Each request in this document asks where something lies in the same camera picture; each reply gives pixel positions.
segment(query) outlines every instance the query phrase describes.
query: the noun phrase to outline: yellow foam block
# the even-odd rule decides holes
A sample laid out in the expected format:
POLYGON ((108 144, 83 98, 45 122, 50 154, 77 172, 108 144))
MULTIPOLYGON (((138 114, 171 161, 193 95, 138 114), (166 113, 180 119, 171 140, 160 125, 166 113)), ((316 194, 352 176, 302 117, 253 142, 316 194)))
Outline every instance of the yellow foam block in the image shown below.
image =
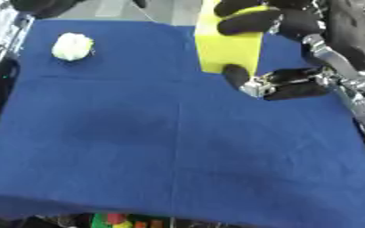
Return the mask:
MULTIPOLYGON (((245 67, 254 75, 260 55, 263 33, 246 33, 238 36, 224 36, 217 31, 222 20, 214 13, 220 0, 204 0, 195 30, 195 42, 203 71, 221 73, 226 64, 245 67)), ((262 11, 266 6, 258 6, 237 12, 237 14, 262 11)))

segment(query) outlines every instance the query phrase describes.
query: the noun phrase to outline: cable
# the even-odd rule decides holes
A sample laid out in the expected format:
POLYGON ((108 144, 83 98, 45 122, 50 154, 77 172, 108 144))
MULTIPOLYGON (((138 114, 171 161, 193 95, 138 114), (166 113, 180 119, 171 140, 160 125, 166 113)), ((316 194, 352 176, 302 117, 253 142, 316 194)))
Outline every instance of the cable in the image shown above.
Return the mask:
POLYGON ((140 8, 140 7, 138 7, 138 5, 137 4, 135 4, 133 1, 129 1, 130 2, 130 4, 132 4, 135 8, 137 8, 140 12, 142 12, 142 14, 148 19, 148 20, 150 20, 150 21, 152 21, 152 22, 155 22, 155 23, 158 23, 157 21, 155 21, 155 20, 153 20, 153 18, 151 18, 150 16, 149 16, 149 14, 147 14, 142 8, 140 8))

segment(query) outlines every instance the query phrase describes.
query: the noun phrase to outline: gray floor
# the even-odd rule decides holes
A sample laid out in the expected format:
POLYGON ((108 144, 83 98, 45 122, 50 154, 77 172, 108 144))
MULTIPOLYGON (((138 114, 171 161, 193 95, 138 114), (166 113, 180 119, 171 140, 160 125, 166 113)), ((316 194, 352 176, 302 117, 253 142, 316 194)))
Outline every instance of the gray floor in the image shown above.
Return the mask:
POLYGON ((148 0, 138 9, 132 0, 86 0, 61 19, 69 20, 154 20, 173 25, 194 25, 202 0, 148 0))

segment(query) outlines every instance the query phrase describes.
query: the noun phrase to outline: blue tablecloth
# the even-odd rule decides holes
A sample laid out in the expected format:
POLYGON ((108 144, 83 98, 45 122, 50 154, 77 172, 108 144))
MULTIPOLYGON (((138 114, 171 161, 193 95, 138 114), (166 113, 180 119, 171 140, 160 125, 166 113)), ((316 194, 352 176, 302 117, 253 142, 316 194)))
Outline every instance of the blue tablecloth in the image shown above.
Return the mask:
MULTIPOLYGON (((0 118, 0 216, 126 211, 365 228, 365 147, 335 95, 263 102, 200 72, 191 28, 41 21, 0 118), (96 53, 51 56, 81 32, 96 53)), ((300 67, 266 37, 259 71, 300 67)))

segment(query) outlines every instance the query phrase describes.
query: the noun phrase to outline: table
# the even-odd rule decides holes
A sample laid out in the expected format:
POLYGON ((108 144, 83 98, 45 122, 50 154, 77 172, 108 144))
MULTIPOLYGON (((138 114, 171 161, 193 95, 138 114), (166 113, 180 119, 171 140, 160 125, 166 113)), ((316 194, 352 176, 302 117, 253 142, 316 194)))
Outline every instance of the table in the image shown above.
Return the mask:
MULTIPOLYGON (((259 73, 304 65, 267 36, 259 73)), ((0 118, 0 216, 125 211, 365 227, 365 146, 333 94, 264 102, 200 72, 192 28, 39 21, 0 118), (55 60, 59 34, 96 54, 55 60)))

